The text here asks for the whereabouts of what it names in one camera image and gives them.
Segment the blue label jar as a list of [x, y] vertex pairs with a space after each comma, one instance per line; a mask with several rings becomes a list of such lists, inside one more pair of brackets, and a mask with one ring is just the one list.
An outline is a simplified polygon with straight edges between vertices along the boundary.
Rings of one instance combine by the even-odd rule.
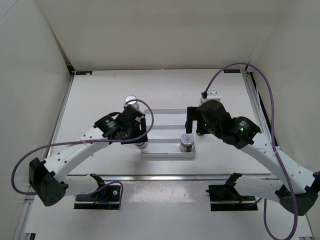
[[128, 106], [131, 106], [131, 107], [135, 108], [136, 110], [140, 109], [139, 103], [137, 101], [137, 97], [135, 95], [128, 95], [125, 98], [125, 103], [124, 103], [123, 108], [125, 109]]

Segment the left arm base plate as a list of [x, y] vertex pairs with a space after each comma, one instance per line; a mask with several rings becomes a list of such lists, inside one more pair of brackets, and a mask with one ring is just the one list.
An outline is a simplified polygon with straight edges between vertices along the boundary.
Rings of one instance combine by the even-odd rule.
[[97, 174], [90, 174], [97, 183], [93, 193], [75, 196], [75, 210], [120, 210], [124, 185], [120, 181], [105, 182]]

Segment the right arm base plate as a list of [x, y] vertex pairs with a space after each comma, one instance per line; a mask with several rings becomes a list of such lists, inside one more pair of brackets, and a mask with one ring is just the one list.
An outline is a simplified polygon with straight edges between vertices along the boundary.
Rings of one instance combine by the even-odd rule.
[[254, 196], [240, 195], [234, 188], [236, 180], [243, 175], [233, 173], [224, 184], [211, 184], [206, 192], [209, 194], [211, 212], [257, 211]]

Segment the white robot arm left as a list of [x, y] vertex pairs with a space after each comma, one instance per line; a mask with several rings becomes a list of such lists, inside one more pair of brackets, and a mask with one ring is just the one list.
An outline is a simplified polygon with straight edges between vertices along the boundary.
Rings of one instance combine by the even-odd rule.
[[108, 184], [100, 176], [92, 173], [69, 178], [68, 174], [112, 143], [134, 144], [140, 150], [146, 149], [149, 131], [145, 115], [138, 108], [127, 105], [123, 112], [110, 113], [95, 122], [79, 143], [72, 143], [42, 161], [33, 159], [29, 163], [29, 183], [46, 207], [65, 196], [103, 200]]

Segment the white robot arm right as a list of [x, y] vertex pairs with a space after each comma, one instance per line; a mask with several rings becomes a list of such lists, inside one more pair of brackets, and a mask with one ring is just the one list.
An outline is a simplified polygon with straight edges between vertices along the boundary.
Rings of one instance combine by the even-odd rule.
[[258, 125], [244, 116], [231, 117], [222, 103], [209, 100], [196, 109], [197, 121], [207, 133], [234, 146], [267, 168], [276, 180], [233, 173], [224, 184], [230, 200], [255, 196], [279, 203], [290, 213], [304, 216], [315, 204], [320, 178], [295, 162], [282, 150], [274, 150]]

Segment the white lid spice jar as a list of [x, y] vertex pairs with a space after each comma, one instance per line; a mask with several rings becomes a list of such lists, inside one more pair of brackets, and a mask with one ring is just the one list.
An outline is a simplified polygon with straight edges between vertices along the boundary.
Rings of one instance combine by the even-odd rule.
[[180, 137], [179, 149], [183, 153], [190, 153], [193, 151], [194, 144], [195, 144], [195, 140], [193, 135], [190, 133], [184, 133]]
[[148, 142], [137, 142], [135, 143], [135, 146], [139, 149], [139, 150], [144, 150], [148, 147], [149, 143]]

